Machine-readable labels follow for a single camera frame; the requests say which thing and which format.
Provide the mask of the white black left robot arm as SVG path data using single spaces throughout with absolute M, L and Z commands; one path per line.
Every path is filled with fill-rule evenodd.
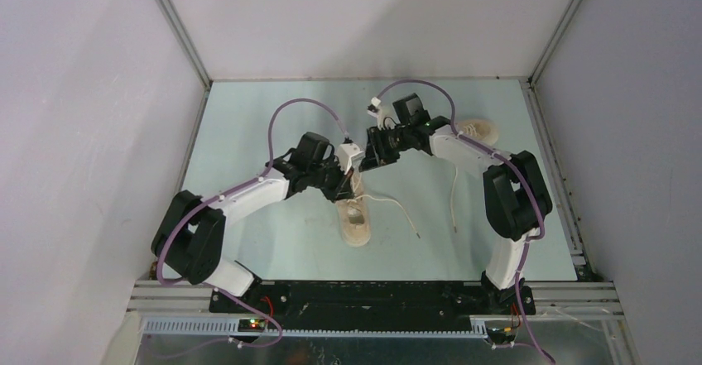
M 252 271 L 222 256 L 227 227 L 268 205 L 308 188 L 331 202 L 353 198 L 354 164 L 364 151 L 350 139 L 339 146 L 313 132 L 297 146 L 266 163 L 263 173 L 210 199 L 183 190 L 173 200 L 151 243 L 159 267 L 168 266 L 180 280 L 227 291 L 230 302 L 252 312 L 262 301 Z

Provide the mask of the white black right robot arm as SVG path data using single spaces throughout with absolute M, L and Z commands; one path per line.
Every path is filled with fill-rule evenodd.
M 501 314 L 515 295 L 511 287 L 523 267 L 527 242 L 540 237 L 545 216 L 553 209 L 536 158 L 529 151 L 512 154 L 489 146 L 460 131 L 447 117 L 431 117 L 416 94 L 393 103 L 397 121 L 389 119 L 379 98 L 373 98 L 368 114 L 376 125 L 367 130 L 367 145 L 359 169 L 367 171 L 397 162 L 404 151 L 423 151 L 476 175 L 483 182 L 488 223 L 499 236 L 485 270 L 492 284 L 481 292 L 486 310 Z

